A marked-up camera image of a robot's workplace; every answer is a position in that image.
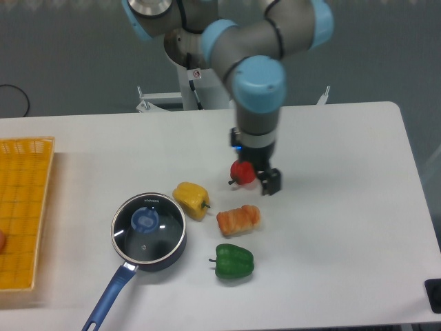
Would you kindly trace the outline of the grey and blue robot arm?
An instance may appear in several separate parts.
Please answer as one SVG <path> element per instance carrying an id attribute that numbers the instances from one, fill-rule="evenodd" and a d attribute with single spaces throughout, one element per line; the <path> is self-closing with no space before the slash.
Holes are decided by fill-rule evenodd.
<path id="1" fill-rule="evenodd" d="M 261 1 L 263 19 L 240 27 L 221 19 L 217 1 L 124 1 L 125 13 L 142 39 L 166 34 L 176 40 L 174 61 L 184 68 L 215 72 L 234 100 L 236 126 L 230 143 L 249 162 L 272 195 L 282 174 L 271 167 L 279 111 L 287 94 L 281 60 L 315 48 L 334 32 L 326 1 Z"/>

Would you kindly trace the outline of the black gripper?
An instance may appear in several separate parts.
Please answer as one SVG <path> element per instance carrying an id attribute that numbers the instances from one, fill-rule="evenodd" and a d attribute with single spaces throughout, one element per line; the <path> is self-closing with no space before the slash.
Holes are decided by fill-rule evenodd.
<path id="1" fill-rule="evenodd" d="M 274 195 L 282 189 L 282 174 L 277 168 L 272 168 L 270 159 L 274 153 L 274 145 L 262 148 L 242 146 L 238 149 L 238 159 L 249 162 L 260 182 L 262 195 Z"/>

